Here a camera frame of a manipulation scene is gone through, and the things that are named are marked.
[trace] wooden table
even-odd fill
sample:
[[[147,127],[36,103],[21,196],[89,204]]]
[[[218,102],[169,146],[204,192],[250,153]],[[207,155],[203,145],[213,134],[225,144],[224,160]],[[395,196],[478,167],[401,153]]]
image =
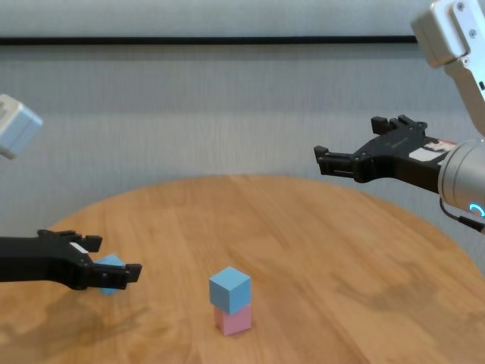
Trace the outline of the wooden table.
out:
[[[448,237],[366,194],[207,177],[106,199],[53,229],[144,265],[114,296],[0,285],[0,363],[475,364],[485,283]],[[214,327],[208,278],[251,275],[254,328]]]

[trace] blue cube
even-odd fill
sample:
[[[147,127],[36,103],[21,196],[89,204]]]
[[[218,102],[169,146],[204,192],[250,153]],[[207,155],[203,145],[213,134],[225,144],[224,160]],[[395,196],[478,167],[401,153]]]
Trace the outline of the blue cube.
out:
[[[209,296],[214,306],[233,315],[251,303],[251,278],[225,268],[209,279]]]
[[[104,264],[104,265],[114,265],[114,266],[117,266],[117,267],[124,267],[126,265],[115,254],[110,254],[109,256],[106,256],[105,258],[102,258],[102,259],[96,261],[96,263],[98,263],[98,264]],[[99,288],[99,290],[105,296],[110,296],[113,293],[115,293],[115,292],[118,291],[116,288]]]

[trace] stacked cubes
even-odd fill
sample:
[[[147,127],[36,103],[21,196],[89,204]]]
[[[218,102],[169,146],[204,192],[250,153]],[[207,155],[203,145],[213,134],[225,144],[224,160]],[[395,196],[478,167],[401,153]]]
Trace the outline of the stacked cubes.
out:
[[[209,279],[214,320],[224,335],[251,328],[251,278],[228,267]]]

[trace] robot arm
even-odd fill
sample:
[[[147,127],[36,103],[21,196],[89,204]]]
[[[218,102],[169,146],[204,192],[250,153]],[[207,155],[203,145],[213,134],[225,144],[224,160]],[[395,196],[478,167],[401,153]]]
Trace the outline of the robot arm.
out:
[[[10,96],[0,95],[0,155],[16,158],[40,131],[42,120]],[[75,231],[39,230],[37,237],[0,237],[0,282],[54,281],[72,290],[87,287],[124,290],[137,282],[140,264],[94,263],[102,238]]]
[[[477,0],[438,0],[412,22],[431,67],[444,67],[474,126],[485,135],[485,17]],[[378,137],[353,154],[314,148],[323,175],[367,183],[390,177],[440,195],[451,218],[485,233],[485,224],[450,214],[444,203],[485,218],[485,142],[458,145],[428,137],[427,125],[404,115],[372,119]]]
[[[124,290],[138,281],[140,264],[113,266],[94,263],[101,237],[75,231],[37,231],[37,237],[0,237],[0,282],[54,281],[72,290],[87,287]]]

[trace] black stripe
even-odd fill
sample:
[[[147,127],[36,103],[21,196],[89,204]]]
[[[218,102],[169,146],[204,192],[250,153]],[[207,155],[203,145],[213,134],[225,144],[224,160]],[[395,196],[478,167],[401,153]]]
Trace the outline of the black stripe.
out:
[[[273,36],[273,37],[58,37],[2,38],[0,46],[84,45],[271,45],[271,44],[365,44],[416,43],[414,36]]]

